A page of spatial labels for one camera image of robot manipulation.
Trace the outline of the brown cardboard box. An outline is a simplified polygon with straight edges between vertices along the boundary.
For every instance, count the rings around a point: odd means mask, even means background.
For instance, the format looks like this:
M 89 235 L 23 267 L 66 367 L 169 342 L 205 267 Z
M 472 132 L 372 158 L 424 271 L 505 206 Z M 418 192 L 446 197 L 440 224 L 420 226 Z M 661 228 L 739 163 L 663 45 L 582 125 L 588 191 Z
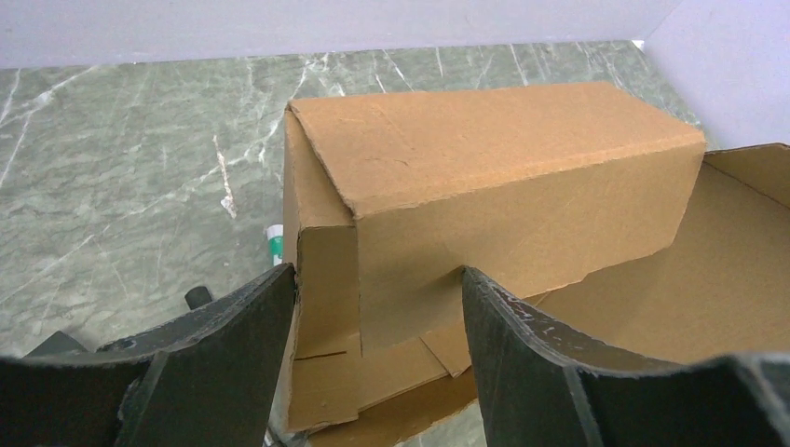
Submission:
M 784 143 L 712 151 L 605 81 L 298 99 L 283 124 L 285 432 L 393 446 L 479 406 L 465 267 L 653 359 L 789 357 Z

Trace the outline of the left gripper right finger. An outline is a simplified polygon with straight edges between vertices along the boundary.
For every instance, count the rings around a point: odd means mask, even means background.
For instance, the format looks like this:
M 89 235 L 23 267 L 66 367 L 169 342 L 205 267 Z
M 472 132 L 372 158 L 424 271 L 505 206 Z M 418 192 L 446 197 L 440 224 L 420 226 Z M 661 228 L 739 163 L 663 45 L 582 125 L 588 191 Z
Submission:
M 609 345 L 462 271 L 465 331 L 490 446 L 785 446 L 789 357 L 689 365 Z

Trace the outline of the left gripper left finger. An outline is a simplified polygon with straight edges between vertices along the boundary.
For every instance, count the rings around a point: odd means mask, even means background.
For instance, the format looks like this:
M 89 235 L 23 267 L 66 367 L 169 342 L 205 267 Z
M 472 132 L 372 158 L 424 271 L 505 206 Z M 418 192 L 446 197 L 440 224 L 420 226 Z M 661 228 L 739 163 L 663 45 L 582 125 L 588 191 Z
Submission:
M 1 360 L 5 446 L 261 446 L 297 298 L 273 267 L 82 353 Z

